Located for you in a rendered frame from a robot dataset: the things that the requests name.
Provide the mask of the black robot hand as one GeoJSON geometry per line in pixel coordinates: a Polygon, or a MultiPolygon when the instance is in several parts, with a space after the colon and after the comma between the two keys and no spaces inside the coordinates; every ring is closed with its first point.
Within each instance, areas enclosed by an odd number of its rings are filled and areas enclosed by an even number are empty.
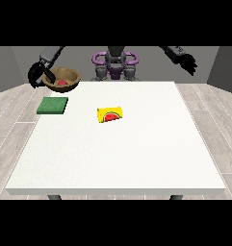
{"type": "Polygon", "coordinates": [[[197,69],[197,64],[195,59],[190,54],[185,54],[179,57],[179,63],[181,67],[186,70],[190,75],[194,75],[195,70],[197,69]]]}
{"type": "Polygon", "coordinates": [[[42,62],[38,61],[34,63],[28,71],[28,81],[33,88],[45,86],[43,81],[38,83],[38,79],[42,75],[46,75],[51,84],[55,83],[55,75],[42,62]]]}

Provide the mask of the brown wooden bowl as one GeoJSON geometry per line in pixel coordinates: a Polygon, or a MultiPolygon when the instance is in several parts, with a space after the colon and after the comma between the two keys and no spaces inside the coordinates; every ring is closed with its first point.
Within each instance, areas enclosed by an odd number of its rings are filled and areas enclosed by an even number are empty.
{"type": "Polygon", "coordinates": [[[50,83],[50,80],[47,78],[46,75],[42,75],[42,80],[48,88],[55,92],[69,92],[77,87],[81,80],[81,74],[77,70],[72,68],[58,67],[51,69],[51,72],[56,77],[56,81],[54,84],[50,83]],[[67,82],[67,85],[59,86],[59,80],[65,80],[67,82]]]}

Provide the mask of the green square pad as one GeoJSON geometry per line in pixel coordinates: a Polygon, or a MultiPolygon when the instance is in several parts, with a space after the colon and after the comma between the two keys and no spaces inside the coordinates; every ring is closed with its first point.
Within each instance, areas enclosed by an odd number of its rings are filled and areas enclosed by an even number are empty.
{"type": "Polygon", "coordinates": [[[37,114],[63,114],[67,97],[44,97],[37,109],[37,114]]]}

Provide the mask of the yellow cup with melon print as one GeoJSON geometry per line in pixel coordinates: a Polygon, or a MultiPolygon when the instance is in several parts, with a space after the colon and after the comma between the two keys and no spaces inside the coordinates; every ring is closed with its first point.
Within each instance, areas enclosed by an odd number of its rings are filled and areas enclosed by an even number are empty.
{"type": "Polygon", "coordinates": [[[123,115],[121,107],[99,108],[97,118],[99,123],[109,122],[121,118],[123,115]]]}

